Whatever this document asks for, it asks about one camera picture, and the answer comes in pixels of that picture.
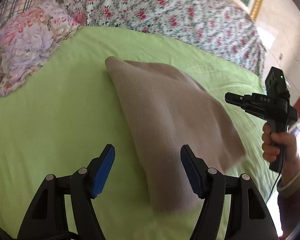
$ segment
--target tiled wall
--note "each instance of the tiled wall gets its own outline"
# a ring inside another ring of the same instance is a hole
[[[293,105],[300,97],[300,12],[292,0],[263,0],[256,26],[268,49],[263,80],[271,66],[281,68]]]

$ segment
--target silver screw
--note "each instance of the silver screw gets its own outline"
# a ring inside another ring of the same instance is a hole
[[[46,176],[46,180],[53,180],[53,174],[49,174]]]
[[[215,168],[209,168],[209,169],[208,169],[208,172],[209,172],[210,174],[216,174],[216,173],[217,173],[217,170],[216,170]]]
[[[79,169],[78,172],[79,172],[80,174],[86,174],[87,171],[88,171],[88,170],[87,170],[86,168],[81,168],[81,169]]]
[[[244,180],[249,180],[250,179],[250,176],[248,174],[242,174],[242,178]]]

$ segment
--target green bed sheet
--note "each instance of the green bed sheet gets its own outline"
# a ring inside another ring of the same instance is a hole
[[[230,115],[247,156],[228,174],[248,173],[262,196],[275,174],[262,159],[263,121],[224,102],[224,94],[262,93],[246,69],[171,38],[122,28],[85,27],[63,41],[49,62],[25,85],[0,98],[0,226],[16,237],[23,216],[45,176],[70,175],[100,155],[116,151],[102,194],[93,200],[106,239],[189,239],[201,207],[183,214],[153,213],[146,177],[104,61],[160,62],[191,75]],[[225,200],[218,239],[223,239],[230,198]],[[70,230],[75,231],[70,198]]]

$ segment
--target crumpled floral cloth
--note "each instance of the crumpled floral cloth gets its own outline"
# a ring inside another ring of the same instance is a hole
[[[79,26],[63,0],[41,0],[35,8],[12,17],[0,28],[0,96],[21,86]]]
[[[66,0],[87,25],[158,33],[230,60],[261,77],[265,48],[254,23],[229,0]]]

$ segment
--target human hand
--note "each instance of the human hand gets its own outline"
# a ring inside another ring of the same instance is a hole
[[[296,137],[286,132],[271,133],[270,125],[267,123],[265,123],[262,130],[264,132],[262,135],[263,158],[266,161],[274,162],[280,153],[278,147],[271,145],[272,141],[283,144],[286,147],[286,156],[282,168],[282,185],[285,185],[300,171],[300,157],[297,151]]]

